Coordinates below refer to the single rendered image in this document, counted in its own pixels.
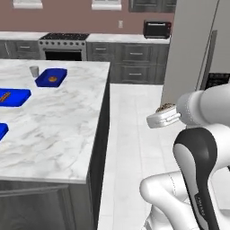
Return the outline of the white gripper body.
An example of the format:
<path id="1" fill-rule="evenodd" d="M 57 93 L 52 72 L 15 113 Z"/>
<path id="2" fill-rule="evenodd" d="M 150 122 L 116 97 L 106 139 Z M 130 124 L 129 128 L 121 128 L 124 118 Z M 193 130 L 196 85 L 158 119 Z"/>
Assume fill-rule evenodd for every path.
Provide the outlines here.
<path id="1" fill-rule="evenodd" d="M 177 122 L 180 116 L 181 114 L 176 110 L 176 107 L 172 106 L 171 108 L 149 115 L 146 118 L 146 122 L 150 128 L 162 128 Z"/>

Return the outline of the brown donut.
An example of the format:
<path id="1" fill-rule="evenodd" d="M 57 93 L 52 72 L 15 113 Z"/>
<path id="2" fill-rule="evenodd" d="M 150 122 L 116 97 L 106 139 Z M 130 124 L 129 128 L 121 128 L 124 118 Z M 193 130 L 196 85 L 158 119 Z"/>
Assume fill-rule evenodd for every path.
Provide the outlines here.
<path id="1" fill-rule="evenodd" d="M 167 111 L 167 110 L 174 108 L 174 107 L 175 107 L 175 104 L 165 103 L 164 105 L 159 107 L 155 112 L 158 113 L 158 112 L 162 112 L 162 111 Z"/>

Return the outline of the grey fridge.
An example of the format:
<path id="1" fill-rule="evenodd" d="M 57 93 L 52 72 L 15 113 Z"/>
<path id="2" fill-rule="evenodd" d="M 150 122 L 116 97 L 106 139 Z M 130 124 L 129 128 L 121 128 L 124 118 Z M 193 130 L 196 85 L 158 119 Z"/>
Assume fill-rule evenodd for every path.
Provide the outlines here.
<path id="1" fill-rule="evenodd" d="M 230 0 L 178 0 L 161 103 L 200 88 L 211 32 L 217 32 L 212 73 L 230 73 Z"/>

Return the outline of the blue tray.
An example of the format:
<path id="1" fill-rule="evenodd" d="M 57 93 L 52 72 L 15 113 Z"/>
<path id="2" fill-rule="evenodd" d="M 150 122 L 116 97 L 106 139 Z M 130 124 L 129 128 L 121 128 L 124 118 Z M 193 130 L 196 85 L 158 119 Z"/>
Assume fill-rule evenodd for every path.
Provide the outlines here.
<path id="1" fill-rule="evenodd" d="M 0 107 L 20 107 L 31 96 L 29 89 L 0 88 L 0 97 L 6 92 L 11 92 L 11 95 L 4 102 L 0 102 Z"/>
<path id="2" fill-rule="evenodd" d="M 67 70 L 65 68 L 47 68 L 35 80 L 38 87 L 59 87 L 66 78 Z M 56 76 L 57 81 L 49 82 L 49 77 Z"/>
<path id="3" fill-rule="evenodd" d="M 8 130 L 9 128 L 6 123 L 0 123 L 0 140 L 4 137 Z"/>

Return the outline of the grey base cupboards run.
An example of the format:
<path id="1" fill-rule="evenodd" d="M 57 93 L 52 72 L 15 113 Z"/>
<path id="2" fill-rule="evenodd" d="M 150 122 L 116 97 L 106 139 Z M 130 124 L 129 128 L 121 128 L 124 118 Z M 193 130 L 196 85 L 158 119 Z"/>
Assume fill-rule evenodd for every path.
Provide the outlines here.
<path id="1" fill-rule="evenodd" d="M 0 58 L 40 59 L 39 39 L 46 32 L 0 31 Z"/>
<path id="2" fill-rule="evenodd" d="M 113 84 L 163 84 L 169 39 L 132 34 L 90 34 L 87 60 L 110 62 Z"/>

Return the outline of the black toaster oven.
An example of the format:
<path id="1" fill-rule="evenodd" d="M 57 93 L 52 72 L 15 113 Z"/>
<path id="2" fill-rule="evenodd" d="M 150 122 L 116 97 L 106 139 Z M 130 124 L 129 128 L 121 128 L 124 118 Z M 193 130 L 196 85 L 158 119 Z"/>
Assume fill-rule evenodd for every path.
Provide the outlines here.
<path id="1" fill-rule="evenodd" d="M 144 20 L 143 35 L 146 39 L 168 39 L 171 30 L 171 22 Z"/>

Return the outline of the marble top kitchen island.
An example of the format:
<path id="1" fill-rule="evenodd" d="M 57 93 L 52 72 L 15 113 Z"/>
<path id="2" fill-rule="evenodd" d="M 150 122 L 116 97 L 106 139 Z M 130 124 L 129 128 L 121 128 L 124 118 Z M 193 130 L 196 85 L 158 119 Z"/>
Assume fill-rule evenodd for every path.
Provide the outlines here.
<path id="1" fill-rule="evenodd" d="M 38 87 L 65 68 L 59 87 Z M 0 87 L 25 88 L 19 108 L 0 108 L 0 230 L 97 230 L 110 128 L 107 62 L 0 60 Z"/>

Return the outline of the silver stove with oven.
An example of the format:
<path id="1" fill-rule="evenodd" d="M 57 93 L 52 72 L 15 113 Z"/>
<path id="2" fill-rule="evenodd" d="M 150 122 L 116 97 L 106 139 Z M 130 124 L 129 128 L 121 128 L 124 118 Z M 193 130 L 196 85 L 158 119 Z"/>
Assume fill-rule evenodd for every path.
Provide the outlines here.
<path id="1" fill-rule="evenodd" d="M 48 33 L 38 41 L 43 60 L 86 61 L 88 33 Z"/>

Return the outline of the white window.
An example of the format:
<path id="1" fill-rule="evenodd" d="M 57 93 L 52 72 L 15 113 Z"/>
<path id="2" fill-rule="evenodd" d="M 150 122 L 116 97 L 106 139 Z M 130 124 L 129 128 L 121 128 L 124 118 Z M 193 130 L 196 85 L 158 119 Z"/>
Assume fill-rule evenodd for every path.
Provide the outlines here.
<path id="1" fill-rule="evenodd" d="M 41 0 L 13 0 L 13 7 L 16 9 L 42 9 Z"/>
<path id="2" fill-rule="evenodd" d="M 93 10 L 120 11 L 122 9 L 121 0 L 92 0 Z"/>

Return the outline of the grey cup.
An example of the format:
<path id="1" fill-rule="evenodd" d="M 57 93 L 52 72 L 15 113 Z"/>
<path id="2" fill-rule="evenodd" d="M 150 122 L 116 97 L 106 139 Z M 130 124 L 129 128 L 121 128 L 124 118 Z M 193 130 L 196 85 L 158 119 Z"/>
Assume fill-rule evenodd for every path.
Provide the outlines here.
<path id="1" fill-rule="evenodd" d="M 30 67 L 31 74 L 33 77 L 38 77 L 39 76 L 39 67 L 38 66 L 31 66 Z"/>

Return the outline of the orange brown pastry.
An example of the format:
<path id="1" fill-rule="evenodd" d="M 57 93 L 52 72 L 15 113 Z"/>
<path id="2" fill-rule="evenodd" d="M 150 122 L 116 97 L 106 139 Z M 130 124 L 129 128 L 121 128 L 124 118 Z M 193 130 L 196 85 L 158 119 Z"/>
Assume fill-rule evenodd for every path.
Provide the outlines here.
<path id="1" fill-rule="evenodd" d="M 11 95 L 11 92 L 6 92 L 0 97 L 0 102 L 4 102 L 9 96 Z"/>

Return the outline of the grey wall cupboards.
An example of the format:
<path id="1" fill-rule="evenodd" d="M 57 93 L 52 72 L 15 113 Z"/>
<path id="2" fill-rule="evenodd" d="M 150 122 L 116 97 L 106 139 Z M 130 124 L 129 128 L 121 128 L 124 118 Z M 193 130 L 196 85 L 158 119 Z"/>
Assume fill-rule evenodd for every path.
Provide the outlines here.
<path id="1" fill-rule="evenodd" d="M 177 0 L 128 0 L 132 13 L 174 13 Z"/>

